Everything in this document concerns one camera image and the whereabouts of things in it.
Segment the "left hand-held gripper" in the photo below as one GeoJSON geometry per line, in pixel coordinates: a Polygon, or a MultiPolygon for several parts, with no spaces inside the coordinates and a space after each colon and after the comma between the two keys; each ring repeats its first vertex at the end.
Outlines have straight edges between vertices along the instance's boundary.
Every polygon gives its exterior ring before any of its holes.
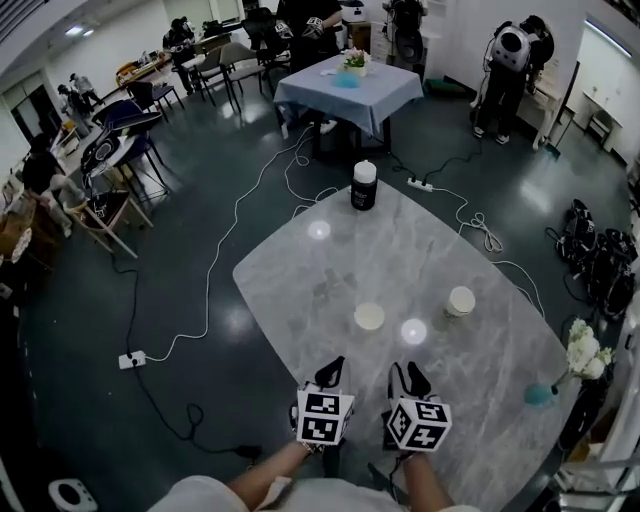
{"type": "Polygon", "coordinates": [[[347,384],[347,360],[338,356],[297,391],[296,440],[307,445],[338,445],[354,412],[355,396],[347,384]]]}

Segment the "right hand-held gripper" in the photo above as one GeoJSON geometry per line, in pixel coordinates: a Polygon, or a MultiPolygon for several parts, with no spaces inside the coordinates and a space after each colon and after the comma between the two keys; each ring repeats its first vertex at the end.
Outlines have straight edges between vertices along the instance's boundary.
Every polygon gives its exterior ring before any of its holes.
{"type": "MultiPolygon", "coordinates": [[[[428,398],[431,394],[429,380],[414,361],[408,363],[407,370],[409,394],[428,398]]],[[[386,422],[387,431],[397,447],[410,452],[437,451],[452,427],[450,406],[407,398],[404,372],[397,362],[389,370],[387,396],[397,399],[386,422]]]]}

